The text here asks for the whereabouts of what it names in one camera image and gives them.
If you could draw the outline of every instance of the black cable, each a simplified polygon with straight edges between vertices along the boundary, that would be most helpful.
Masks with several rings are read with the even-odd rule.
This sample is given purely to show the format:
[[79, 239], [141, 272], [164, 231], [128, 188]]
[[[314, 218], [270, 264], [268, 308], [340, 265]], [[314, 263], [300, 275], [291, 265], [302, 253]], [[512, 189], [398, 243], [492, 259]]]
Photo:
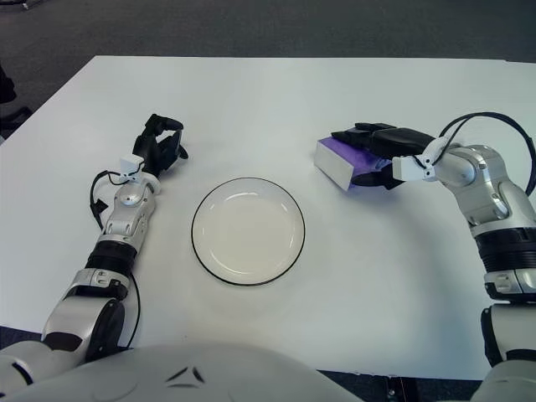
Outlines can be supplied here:
[[126, 344], [126, 347], [129, 348], [131, 346], [132, 340], [134, 339], [134, 336], [136, 335], [137, 331], [137, 324], [140, 322], [140, 314], [142, 312], [142, 300], [140, 298], [140, 289], [137, 287], [136, 278], [134, 277], [134, 274], [131, 272], [131, 279], [132, 283], [134, 284], [134, 288], [136, 289], [136, 297], [137, 297], [137, 316], [136, 316], [136, 323], [134, 324], [134, 329], [132, 330], [132, 335], [128, 343]]
[[[142, 167], [142, 163], [139, 164], [137, 170], [134, 173], [139, 172], [141, 167]], [[111, 175], [121, 176], [118, 172], [112, 172], [112, 171], [109, 171], [109, 170], [103, 170], [102, 172], [100, 172], [99, 174], [97, 174], [95, 176], [95, 178], [93, 179], [93, 183], [91, 184], [91, 189], [90, 189], [90, 209], [91, 209], [91, 213], [93, 214], [93, 216], [94, 216], [94, 218], [95, 218], [95, 220], [96, 220], [96, 222], [99, 225], [99, 228], [101, 230], [104, 228], [104, 226], [102, 225], [102, 220], [101, 220], [101, 217], [100, 217], [101, 215], [99, 214], [99, 211], [96, 208], [95, 199], [93, 197], [93, 195], [94, 195], [93, 193], [95, 192], [95, 185], [97, 184], [97, 182], [99, 180], [101, 180], [105, 176], [108, 177], [108, 180], [110, 180], [110, 183], [113, 184], [114, 186], [121, 186], [122, 184], [126, 183], [126, 182], [114, 183], [113, 180], [111, 179]], [[140, 298], [140, 289], [137, 286], [136, 278], [134, 277], [134, 274], [132, 274], [132, 272], [130, 274], [130, 277], [132, 279], [132, 283], [134, 284], [134, 288], [136, 289], [137, 317], [136, 317], [136, 323], [134, 324], [134, 329], [132, 331], [131, 338], [128, 341], [128, 344], [126, 345], [127, 348], [129, 348], [131, 346], [132, 340], [134, 339], [134, 336], [136, 335], [137, 326], [138, 326], [138, 323], [140, 322], [140, 314], [141, 314], [141, 311], [142, 311], [142, 301], [141, 301], [141, 298]]]
[[411, 155], [411, 156], [414, 158], [415, 162], [416, 162], [421, 168], [426, 169], [426, 166], [422, 164], [422, 162], [419, 160], [418, 157], [416, 157], [415, 155]]
[[93, 214], [93, 217], [97, 221], [97, 224], [99, 225], [100, 230], [102, 230], [104, 228], [104, 226], [102, 225], [102, 220], [101, 220], [101, 217], [100, 217], [101, 215], [99, 214], [99, 211], [98, 211], [98, 209], [96, 207], [96, 202], [95, 202], [95, 199], [93, 198], [93, 193], [95, 192], [95, 185], [104, 176], [108, 176], [108, 180], [110, 180], [110, 183], [112, 183], [113, 185], [115, 185], [115, 186], [122, 185], [122, 183], [114, 183], [111, 180], [111, 175], [112, 174], [114, 176], [121, 176], [118, 172], [111, 172], [109, 170], [103, 170], [102, 172], [98, 173], [95, 176], [95, 178], [93, 179], [93, 183], [91, 184], [91, 189], [90, 189], [90, 210], [91, 210], [91, 213]]
[[521, 135], [521, 137], [523, 137], [523, 139], [525, 140], [525, 143], [527, 144], [528, 153], [530, 154], [530, 158], [531, 158], [530, 177], [528, 178], [527, 188], [525, 189], [525, 193], [527, 195], [530, 195], [533, 192], [534, 187], [536, 187], [536, 150], [534, 149], [533, 139], [512, 117], [506, 116], [502, 113], [496, 113], [493, 111], [480, 111], [477, 113], [469, 113], [467, 115], [460, 116], [454, 119], [453, 121], [451, 121], [441, 131], [441, 134], [439, 135], [439, 137], [443, 137], [449, 131], [449, 129], [452, 126], [454, 126], [457, 122], [461, 121], [461, 123], [455, 129], [454, 133], [451, 135], [445, 147], [441, 151], [439, 157], [437, 157], [437, 159], [432, 163], [432, 165], [436, 165], [443, 158], [443, 156], [445, 155], [447, 151], [447, 148], [451, 145], [452, 140], [454, 139], [456, 134], [469, 120], [471, 120], [474, 117], [490, 117], [492, 119], [502, 121], [503, 123], [508, 124], [511, 128], [516, 130]]

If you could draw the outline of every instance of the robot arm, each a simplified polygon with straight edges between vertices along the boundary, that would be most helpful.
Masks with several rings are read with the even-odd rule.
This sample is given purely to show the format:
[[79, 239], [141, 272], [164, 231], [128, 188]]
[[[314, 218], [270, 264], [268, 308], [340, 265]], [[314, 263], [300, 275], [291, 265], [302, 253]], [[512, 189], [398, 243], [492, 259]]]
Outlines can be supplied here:
[[[178, 157], [188, 157], [180, 145], [182, 129], [178, 121], [152, 115], [133, 154], [121, 159], [121, 172], [114, 173], [120, 187], [113, 212], [85, 268], [75, 274], [46, 322], [42, 341], [15, 343], [0, 352], [0, 396], [122, 350], [117, 345], [125, 318], [121, 301], [156, 207], [157, 176]], [[158, 143], [165, 130], [175, 133]], [[91, 209], [101, 225], [93, 202]]]

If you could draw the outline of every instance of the white plate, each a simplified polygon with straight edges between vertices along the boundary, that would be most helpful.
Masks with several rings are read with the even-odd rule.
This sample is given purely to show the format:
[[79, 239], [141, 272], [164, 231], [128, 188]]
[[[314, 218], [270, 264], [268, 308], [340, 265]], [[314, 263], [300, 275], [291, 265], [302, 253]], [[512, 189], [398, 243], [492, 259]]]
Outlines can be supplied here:
[[262, 178], [219, 185], [195, 212], [192, 243], [212, 275], [233, 285], [275, 280], [296, 262], [305, 240], [294, 198]]

